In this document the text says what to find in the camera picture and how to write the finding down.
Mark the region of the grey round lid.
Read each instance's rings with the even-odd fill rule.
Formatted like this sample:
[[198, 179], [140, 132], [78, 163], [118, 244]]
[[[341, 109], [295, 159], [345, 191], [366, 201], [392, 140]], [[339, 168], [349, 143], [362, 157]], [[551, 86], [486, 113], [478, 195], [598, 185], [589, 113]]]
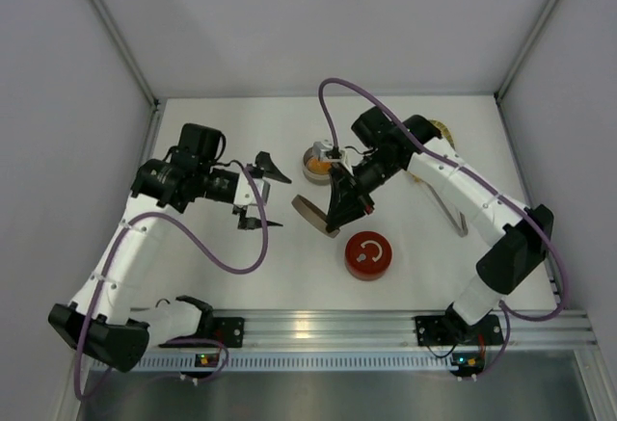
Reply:
[[329, 238], [335, 238], [338, 235], [338, 229], [333, 231], [327, 230], [326, 214], [307, 198], [296, 195], [292, 199], [291, 204], [297, 213], [320, 233]]

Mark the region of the red round lid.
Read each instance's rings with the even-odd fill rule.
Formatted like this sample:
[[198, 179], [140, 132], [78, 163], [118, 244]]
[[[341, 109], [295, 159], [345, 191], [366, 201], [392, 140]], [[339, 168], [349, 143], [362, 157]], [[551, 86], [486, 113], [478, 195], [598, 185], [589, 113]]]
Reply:
[[390, 242], [382, 234], [361, 231], [348, 240], [344, 256], [347, 264], [355, 269], [381, 271], [389, 267], [393, 251]]

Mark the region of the red-based metal lunch tin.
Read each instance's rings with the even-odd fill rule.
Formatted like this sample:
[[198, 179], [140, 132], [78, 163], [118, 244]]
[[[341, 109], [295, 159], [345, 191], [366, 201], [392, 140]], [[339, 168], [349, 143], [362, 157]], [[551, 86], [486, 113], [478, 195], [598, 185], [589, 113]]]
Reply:
[[356, 279], [362, 281], [373, 281], [380, 279], [386, 274], [391, 265], [391, 260], [373, 261], [366, 258], [363, 261], [349, 258], [345, 260], [345, 266], [348, 273]]

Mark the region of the metal tongs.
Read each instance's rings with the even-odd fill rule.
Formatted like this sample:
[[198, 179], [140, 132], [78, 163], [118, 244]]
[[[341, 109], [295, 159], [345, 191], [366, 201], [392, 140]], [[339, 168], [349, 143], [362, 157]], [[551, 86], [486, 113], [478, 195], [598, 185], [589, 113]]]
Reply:
[[465, 215], [458, 209], [456, 209], [454, 212], [450, 211], [445, 201], [431, 185], [424, 183], [424, 186], [427, 188], [430, 195], [433, 197], [439, 208], [442, 210], [443, 214], [449, 221], [455, 233], [461, 238], [467, 237], [469, 234], [469, 228]]

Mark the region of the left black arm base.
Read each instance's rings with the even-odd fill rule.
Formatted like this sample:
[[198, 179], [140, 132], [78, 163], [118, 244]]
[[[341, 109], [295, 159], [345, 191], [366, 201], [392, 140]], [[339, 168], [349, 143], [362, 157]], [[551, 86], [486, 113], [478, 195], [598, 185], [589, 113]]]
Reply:
[[240, 349], [243, 347], [244, 331], [245, 319], [243, 317], [215, 316], [212, 328], [206, 333], [178, 337], [161, 344], [160, 348], [216, 348], [220, 343], [230, 349]]

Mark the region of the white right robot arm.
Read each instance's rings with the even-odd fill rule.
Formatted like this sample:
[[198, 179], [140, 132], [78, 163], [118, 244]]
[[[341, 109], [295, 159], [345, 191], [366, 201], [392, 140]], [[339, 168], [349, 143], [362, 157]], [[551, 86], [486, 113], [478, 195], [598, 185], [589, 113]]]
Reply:
[[489, 190], [429, 119], [407, 118], [401, 127], [378, 108], [363, 113], [352, 130], [368, 153], [356, 166], [332, 164], [331, 197], [324, 230], [333, 234], [374, 210], [372, 192], [400, 171], [409, 171], [459, 210], [488, 245], [476, 273], [445, 311], [443, 327], [458, 341], [546, 259], [554, 216], [544, 205], [506, 204]]

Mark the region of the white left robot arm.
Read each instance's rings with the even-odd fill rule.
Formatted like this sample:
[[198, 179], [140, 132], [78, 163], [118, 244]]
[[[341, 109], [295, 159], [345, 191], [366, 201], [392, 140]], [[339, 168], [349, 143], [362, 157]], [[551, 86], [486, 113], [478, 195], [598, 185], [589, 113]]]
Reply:
[[208, 303], [189, 296], [152, 309], [132, 306], [148, 277], [170, 226], [188, 229], [179, 217], [205, 198], [231, 205], [242, 230], [266, 232], [264, 212], [270, 183], [290, 183], [269, 153], [230, 171], [221, 158], [223, 132], [195, 123], [182, 126], [177, 145], [164, 159], [139, 167], [113, 239], [82, 288], [48, 315], [54, 330], [76, 350], [120, 372], [128, 372], [146, 351], [158, 346], [198, 346], [216, 338], [216, 319]]

